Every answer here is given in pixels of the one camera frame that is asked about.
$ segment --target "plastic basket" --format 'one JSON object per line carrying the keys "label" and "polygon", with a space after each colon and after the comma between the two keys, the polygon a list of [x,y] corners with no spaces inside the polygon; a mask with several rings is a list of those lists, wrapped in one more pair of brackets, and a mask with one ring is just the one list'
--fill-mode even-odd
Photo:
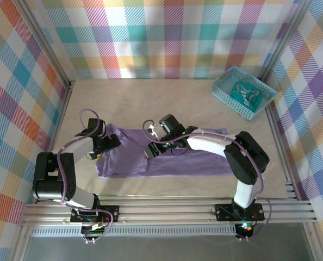
{"label": "plastic basket", "polygon": [[[263,93],[263,98],[258,106],[256,112],[246,108],[241,103],[230,97],[232,89],[236,82],[243,81],[259,88]],[[243,71],[242,69],[233,66],[226,71],[221,77],[217,78],[212,87],[212,94],[223,101],[226,105],[231,107],[242,117],[251,121],[257,114],[259,114],[272,100],[275,99],[277,91],[261,82],[259,79]]]}

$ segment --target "checkered pattern backdrop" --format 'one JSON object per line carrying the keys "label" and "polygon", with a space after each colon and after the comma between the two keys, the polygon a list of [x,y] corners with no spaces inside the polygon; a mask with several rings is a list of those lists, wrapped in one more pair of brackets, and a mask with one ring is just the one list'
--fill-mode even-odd
{"label": "checkered pattern backdrop", "polygon": [[0,261],[31,200],[36,156],[49,146],[64,94],[12,0],[0,0]]}
{"label": "checkered pattern backdrop", "polygon": [[323,234],[323,0],[314,0],[268,84],[279,90],[275,116],[303,199]]}
{"label": "checkered pattern backdrop", "polygon": [[76,78],[200,79],[266,64],[299,0],[28,2]]}

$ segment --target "marble tabletop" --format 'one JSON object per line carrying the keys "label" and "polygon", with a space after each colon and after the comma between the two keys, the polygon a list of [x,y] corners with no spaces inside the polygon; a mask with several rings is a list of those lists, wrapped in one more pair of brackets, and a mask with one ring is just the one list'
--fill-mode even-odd
{"label": "marble tabletop", "polygon": [[[122,128],[141,128],[144,120],[158,121],[171,113],[184,126],[227,128],[229,134],[249,132],[270,157],[261,196],[287,198],[284,172],[266,113],[247,121],[211,95],[212,83],[213,80],[77,80],[55,148],[82,131],[79,112],[84,108],[95,110],[106,123]],[[93,115],[84,113],[83,121],[88,122],[89,117]],[[233,197],[236,191],[234,176],[103,179],[97,177],[94,163],[81,159],[76,164],[76,177],[79,187],[98,195]]]}

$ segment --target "purple cloth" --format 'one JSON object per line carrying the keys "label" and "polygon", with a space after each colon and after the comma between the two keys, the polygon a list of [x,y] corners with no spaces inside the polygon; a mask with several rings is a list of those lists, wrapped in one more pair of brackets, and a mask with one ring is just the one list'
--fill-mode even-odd
{"label": "purple cloth", "polygon": [[[227,134],[227,129],[206,129]],[[232,169],[225,157],[206,151],[177,148],[174,156],[168,150],[156,158],[147,159],[144,149],[150,141],[142,129],[119,129],[107,125],[107,135],[116,134],[121,145],[104,153],[96,162],[101,178],[166,177],[166,176],[218,176],[232,175]]]}

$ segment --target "teal object in basket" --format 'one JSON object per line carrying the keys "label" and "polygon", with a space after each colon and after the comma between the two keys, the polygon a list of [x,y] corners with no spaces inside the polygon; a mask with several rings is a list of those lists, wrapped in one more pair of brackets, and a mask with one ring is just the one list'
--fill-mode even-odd
{"label": "teal object in basket", "polygon": [[[242,105],[240,102],[231,98],[231,93],[235,83],[244,82],[253,85],[255,88],[262,92],[262,100],[253,112],[249,108]],[[269,87],[259,79],[245,72],[244,70],[233,66],[226,71],[221,77],[217,78],[213,83],[212,94],[221,100],[223,103],[231,107],[242,117],[251,121],[256,115],[258,115],[272,100],[275,99],[277,91]]]}
{"label": "teal object in basket", "polygon": [[261,90],[245,82],[236,82],[231,93],[234,100],[240,102],[252,112],[256,112],[262,101],[262,96]]}

